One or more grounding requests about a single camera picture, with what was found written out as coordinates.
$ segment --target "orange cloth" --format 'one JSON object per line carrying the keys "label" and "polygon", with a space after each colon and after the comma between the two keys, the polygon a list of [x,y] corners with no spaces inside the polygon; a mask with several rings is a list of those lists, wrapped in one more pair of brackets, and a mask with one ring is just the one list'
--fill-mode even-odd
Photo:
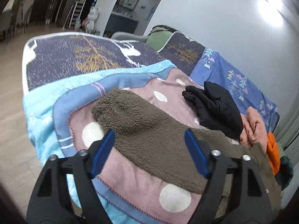
{"label": "orange cloth", "polygon": [[247,116],[241,114],[244,129],[240,135],[240,143],[251,148],[259,142],[266,152],[268,138],[265,123],[255,108],[249,107],[246,112]]}
{"label": "orange cloth", "polygon": [[278,150],[277,143],[275,141],[275,137],[272,132],[267,134],[268,144],[267,144],[267,155],[270,160],[270,166],[273,170],[273,175],[275,176],[279,172],[280,167],[280,154]]}

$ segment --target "doorway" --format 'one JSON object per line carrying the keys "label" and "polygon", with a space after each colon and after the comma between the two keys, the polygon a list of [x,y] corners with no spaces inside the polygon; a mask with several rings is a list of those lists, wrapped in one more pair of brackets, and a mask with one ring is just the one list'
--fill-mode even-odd
{"label": "doorway", "polygon": [[143,35],[161,0],[117,0],[104,36],[111,38],[115,32]]}
{"label": "doorway", "polygon": [[51,0],[34,0],[30,22],[45,22]]}

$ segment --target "metal screw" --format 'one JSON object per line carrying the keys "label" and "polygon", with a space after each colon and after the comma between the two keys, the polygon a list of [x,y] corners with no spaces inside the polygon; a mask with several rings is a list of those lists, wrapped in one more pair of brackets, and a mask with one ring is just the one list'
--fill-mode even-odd
{"label": "metal screw", "polygon": [[49,160],[50,160],[50,161],[54,161],[54,160],[56,160],[57,158],[58,158],[57,155],[53,154],[53,155],[51,155],[51,156],[49,157]]}
{"label": "metal screw", "polygon": [[250,156],[248,155],[243,155],[242,158],[245,160],[245,161],[249,161],[251,159]]}
{"label": "metal screw", "polygon": [[212,153],[212,155],[214,155],[214,156],[220,156],[220,155],[221,155],[221,152],[218,151],[218,150],[212,150],[211,153]]}
{"label": "metal screw", "polygon": [[79,155],[80,156],[86,156],[88,154],[88,151],[87,150],[81,150],[80,152],[79,152]]}

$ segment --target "ceiling light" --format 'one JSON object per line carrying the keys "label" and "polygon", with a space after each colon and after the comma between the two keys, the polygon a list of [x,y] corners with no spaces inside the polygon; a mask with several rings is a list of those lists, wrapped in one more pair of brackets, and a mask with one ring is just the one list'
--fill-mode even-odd
{"label": "ceiling light", "polygon": [[272,4],[266,0],[259,0],[259,11],[262,14],[264,20],[271,23],[273,26],[279,27],[282,25],[283,19],[279,11],[277,11]]}
{"label": "ceiling light", "polygon": [[268,0],[268,2],[277,10],[280,10],[283,5],[281,0]]}

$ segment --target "green pillow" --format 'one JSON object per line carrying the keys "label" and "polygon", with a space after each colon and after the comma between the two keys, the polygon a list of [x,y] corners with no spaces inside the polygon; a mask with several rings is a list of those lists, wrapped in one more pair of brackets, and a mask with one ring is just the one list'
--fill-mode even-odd
{"label": "green pillow", "polygon": [[153,32],[149,36],[145,44],[152,47],[155,51],[158,51],[165,45],[165,43],[167,42],[167,40],[170,38],[171,35],[172,32],[170,31]]}

